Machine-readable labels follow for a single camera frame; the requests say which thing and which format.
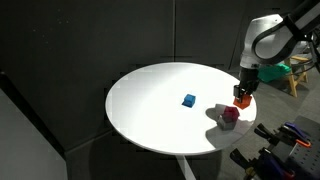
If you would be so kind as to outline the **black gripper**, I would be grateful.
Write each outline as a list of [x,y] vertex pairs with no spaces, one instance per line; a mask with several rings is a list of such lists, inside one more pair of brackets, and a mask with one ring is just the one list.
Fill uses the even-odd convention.
[[251,96],[259,85],[259,71],[257,69],[242,68],[239,74],[240,84],[233,87],[233,95],[239,99],[242,93]]

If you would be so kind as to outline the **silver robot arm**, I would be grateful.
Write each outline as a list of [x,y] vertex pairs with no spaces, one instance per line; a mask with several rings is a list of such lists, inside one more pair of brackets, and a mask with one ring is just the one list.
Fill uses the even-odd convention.
[[308,42],[319,68],[319,52],[311,36],[320,24],[320,0],[305,0],[285,17],[279,14],[253,19],[247,29],[241,54],[240,84],[234,86],[239,102],[251,95],[259,84],[258,69],[262,65],[277,64],[294,55],[299,42]]

